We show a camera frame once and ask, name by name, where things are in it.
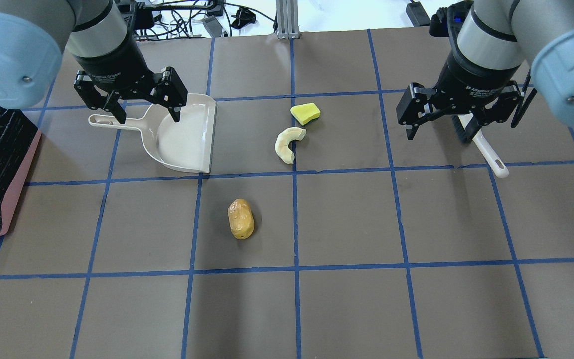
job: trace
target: white dustpan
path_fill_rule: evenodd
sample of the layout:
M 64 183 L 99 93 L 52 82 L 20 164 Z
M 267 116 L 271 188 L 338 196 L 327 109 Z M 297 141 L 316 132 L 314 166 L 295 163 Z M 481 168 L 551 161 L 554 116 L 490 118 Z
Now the white dustpan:
M 207 95 L 190 93 L 174 122 L 168 109 L 151 105 L 143 117 L 127 118 L 121 125 L 114 116 L 93 114 L 88 122 L 95 127 L 141 132 L 143 147 L 150 157 L 167 168 L 186 172 L 209 172 L 216 101 Z

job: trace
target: potato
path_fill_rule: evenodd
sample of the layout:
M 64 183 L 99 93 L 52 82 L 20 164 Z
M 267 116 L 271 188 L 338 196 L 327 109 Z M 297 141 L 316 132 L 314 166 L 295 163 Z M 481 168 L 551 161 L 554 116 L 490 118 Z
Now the potato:
M 230 230 L 237 239 L 247 239 L 254 231 L 254 218 L 251 214 L 251 207 L 244 199 L 237 199 L 227 209 L 227 216 L 230 218 Z

